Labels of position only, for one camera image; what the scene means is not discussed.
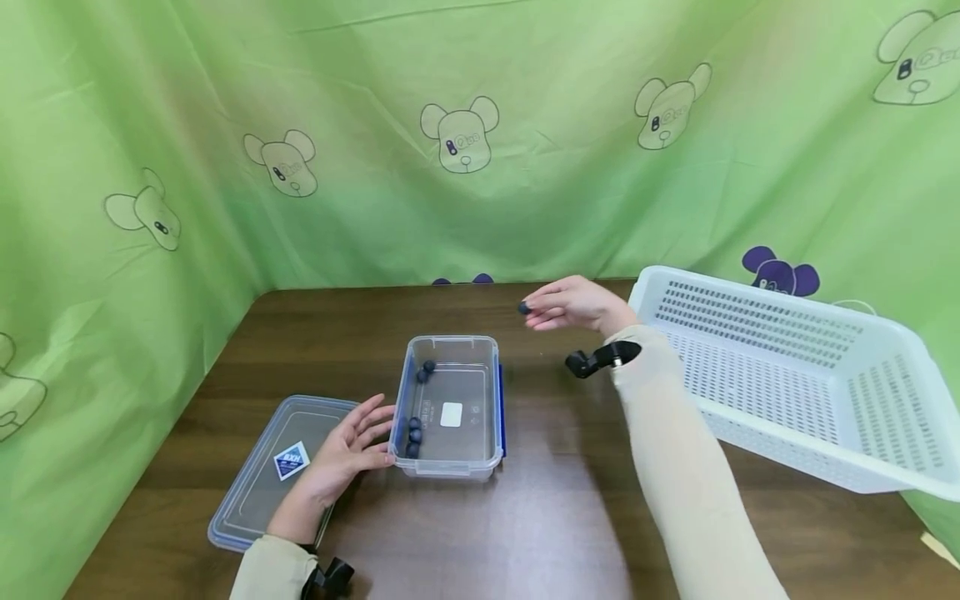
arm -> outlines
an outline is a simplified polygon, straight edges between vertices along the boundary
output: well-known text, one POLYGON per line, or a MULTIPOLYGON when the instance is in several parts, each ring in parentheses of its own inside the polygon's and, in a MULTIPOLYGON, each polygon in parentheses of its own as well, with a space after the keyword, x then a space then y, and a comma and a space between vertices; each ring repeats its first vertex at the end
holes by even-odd
POLYGON ((730 464, 684 388, 684 366, 666 337, 637 322, 621 298, 581 276, 528 296, 528 327, 578 326, 640 355, 613 369, 636 476, 684 600, 785 600, 747 518, 730 464))
POLYGON ((394 406, 383 395, 350 411, 280 502, 266 534, 244 554, 230 600, 299 600, 317 566, 300 544, 312 544, 324 511, 333 506, 357 473, 394 463, 387 444, 372 442, 393 426, 394 406))

green fabric backdrop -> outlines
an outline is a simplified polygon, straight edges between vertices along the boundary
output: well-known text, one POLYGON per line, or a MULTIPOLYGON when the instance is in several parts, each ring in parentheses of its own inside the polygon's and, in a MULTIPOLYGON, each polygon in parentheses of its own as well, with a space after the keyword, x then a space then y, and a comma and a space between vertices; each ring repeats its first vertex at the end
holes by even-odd
MULTIPOLYGON (((5 3, 0 597, 63 594, 275 288, 751 283, 767 246, 918 331, 960 397, 953 11, 5 3)), ((960 508, 907 498, 960 556, 960 508)))

purple mouse print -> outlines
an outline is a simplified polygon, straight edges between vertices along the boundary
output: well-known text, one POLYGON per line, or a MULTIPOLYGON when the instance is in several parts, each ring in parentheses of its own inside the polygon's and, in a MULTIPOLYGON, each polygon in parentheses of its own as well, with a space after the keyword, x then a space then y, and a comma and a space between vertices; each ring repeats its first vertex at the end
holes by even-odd
POLYGON ((754 287, 780 292, 789 296, 810 296, 820 289, 820 276, 810 265, 791 267, 779 260, 766 246, 751 248, 743 255, 743 266, 756 278, 754 287))
MULTIPOLYGON (((473 281, 470 283, 493 283, 493 277, 487 275, 486 273, 481 273, 480 275, 474 277, 473 281)), ((450 280, 445 277, 434 279, 433 285, 450 285, 450 280)))

beige sleeve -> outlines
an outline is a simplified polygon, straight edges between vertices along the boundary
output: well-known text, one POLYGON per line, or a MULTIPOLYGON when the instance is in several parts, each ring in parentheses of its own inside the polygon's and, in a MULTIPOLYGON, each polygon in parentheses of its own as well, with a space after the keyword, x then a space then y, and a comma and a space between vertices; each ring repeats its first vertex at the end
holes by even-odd
POLYGON ((317 557, 291 541, 264 536, 243 555, 230 600, 300 600, 317 557))
POLYGON ((782 600, 786 592, 743 508, 730 464, 684 388, 666 337, 646 325, 612 336, 641 345, 613 369, 636 475, 684 600, 782 600))

left hand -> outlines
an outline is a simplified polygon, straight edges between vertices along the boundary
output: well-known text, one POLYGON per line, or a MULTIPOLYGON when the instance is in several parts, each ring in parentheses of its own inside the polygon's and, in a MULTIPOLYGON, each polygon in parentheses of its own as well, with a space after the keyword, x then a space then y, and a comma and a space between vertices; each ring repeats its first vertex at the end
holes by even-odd
POLYGON ((382 394, 368 399, 334 427, 276 509, 268 534, 294 543, 312 542, 324 511, 333 506, 357 473, 394 463, 387 442, 371 445, 394 425, 396 407, 380 406, 383 399, 382 394))

